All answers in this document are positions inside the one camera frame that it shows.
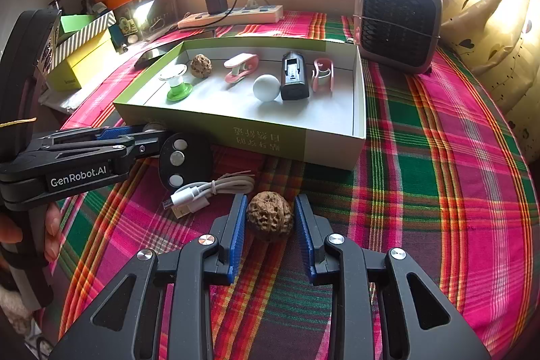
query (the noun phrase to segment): green and white box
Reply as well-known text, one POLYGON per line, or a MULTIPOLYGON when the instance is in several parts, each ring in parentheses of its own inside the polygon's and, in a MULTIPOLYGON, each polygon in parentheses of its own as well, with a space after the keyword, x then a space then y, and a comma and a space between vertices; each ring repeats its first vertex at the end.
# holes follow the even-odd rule
POLYGON ((175 132, 196 132, 228 147, 352 170, 366 140, 365 62, 355 45, 290 37, 221 37, 184 41, 148 67, 114 102, 126 124, 158 122, 175 132), (281 78, 281 60, 289 51, 303 55, 311 79, 313 62, 334 62, 334 90, 328 86, 298 101, 261 102, 253 82, 263 74, 281 78), (239 83, 224 78, 223 63, 240 53, 257 54, 255 72, 239 83), (212 73, 198 79, 188 69, 184 81, 193 91, 184 100, 167 99, 160 80, 172 64, 190 65, 197 54, 212 61, 212 73))

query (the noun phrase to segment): power strip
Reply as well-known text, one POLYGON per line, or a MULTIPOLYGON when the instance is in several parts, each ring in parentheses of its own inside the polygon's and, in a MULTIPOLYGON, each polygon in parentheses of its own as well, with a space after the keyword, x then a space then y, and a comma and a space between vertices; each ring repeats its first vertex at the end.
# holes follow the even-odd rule
MULTIPOLYGON (((225 13, 196 13, 178 22, 178 27, 204 26, 225 16, 225 13)), ((238 24, 274 24, 283 18, 283 5, 263 5, 257 8, 235 8, 216 26, 238 24)))

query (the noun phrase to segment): black and white striped pattern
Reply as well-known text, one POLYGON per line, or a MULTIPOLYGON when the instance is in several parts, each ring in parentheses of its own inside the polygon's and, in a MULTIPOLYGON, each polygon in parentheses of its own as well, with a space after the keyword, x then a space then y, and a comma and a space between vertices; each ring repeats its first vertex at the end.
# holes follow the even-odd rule
POLYGON ((64 43, 62 43, 56 48, 55 54, 52 58, 51 70, 53 70, 57 65, 59 65, 67 56, 69 56, 82 45, 84 45, 88 40, 97 36, 99 33, 106 30, 115 23, 116 18, 114 17, 114 13, 112 11, 109 11, 109 13, 98 17, 96 20, 86 25, 83 29, 76 32, 74 35, 72 35, 69 39, 67 39, 64 43))

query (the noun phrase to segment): pink plastic clip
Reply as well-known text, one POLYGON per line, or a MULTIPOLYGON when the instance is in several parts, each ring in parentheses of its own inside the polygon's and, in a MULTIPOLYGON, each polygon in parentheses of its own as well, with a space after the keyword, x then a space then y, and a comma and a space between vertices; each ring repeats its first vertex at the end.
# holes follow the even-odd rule
POLYGON ((334 62, 330 59, 316 59, 313 62, 315 70, 312 74, 312 88, 317 92, 319 84, 328 83, 330 79, 330 91, 334 90, 334 62))
POLYGON ((247 53, 235 55, 230 60, 223 63, 223 66, 232 69, 231 72, 225 75, 225 81, 227 83, 238 83, 246 75, 255 71, 258 65, 258 55, 247 53))

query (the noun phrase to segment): plaid tablecloth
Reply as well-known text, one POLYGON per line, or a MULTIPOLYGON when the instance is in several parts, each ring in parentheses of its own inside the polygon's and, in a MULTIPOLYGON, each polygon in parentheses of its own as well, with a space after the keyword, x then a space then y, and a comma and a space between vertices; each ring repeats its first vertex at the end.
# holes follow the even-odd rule
MULTIPOLYGON (((352 20, 287 12, 277 24, 223 27, 218 35, 345 41, 352 20)), ((164 40, 187 33, 176 32, 164 40)), ((139 74, 136 57, 74 113, 66 127, 122 122, 112 100, 139 74)), ((538 208, 527 166, 490 97, 451 52, 439 49, 428 75, 370 63, 364 72, 367 140, 354 172, 215 147, 215 175, 251 169, 256 191, 309 196, 316 214, 363 247, 403 247, 463 314, 494 358, 522 332, 538 303, 538 208)), ((52 265, 55 301, 45 335, 61 337, 141 248, 170 251, 227 214, 230 196, 180 220, 163 212, 157 160, 139 161, 129 180, 71 197, 63 245, 52 265)), ((331 291, 312 287, 295 237, 267 244, 246 236, 240 274, 212 290, 216 359, 326 358, 331 291)), ((380 325, 374 319, 376 351, 380 325)), ((167 343, 168 315, 160 356, 167 343)))

